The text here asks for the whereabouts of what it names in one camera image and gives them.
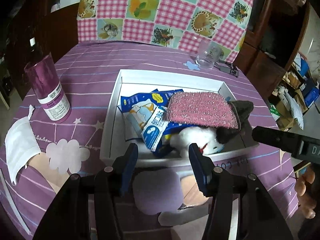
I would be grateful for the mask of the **person's right hand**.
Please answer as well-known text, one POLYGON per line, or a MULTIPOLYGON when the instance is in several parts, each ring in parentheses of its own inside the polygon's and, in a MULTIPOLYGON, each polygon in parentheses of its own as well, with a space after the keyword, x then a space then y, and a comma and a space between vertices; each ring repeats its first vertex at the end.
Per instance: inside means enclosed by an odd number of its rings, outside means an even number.
POLYGON ((306 219, 316 217, 319 204, 319 165, 311 164, 295 184, 295 191, 299 200, 299 208, 306 219))

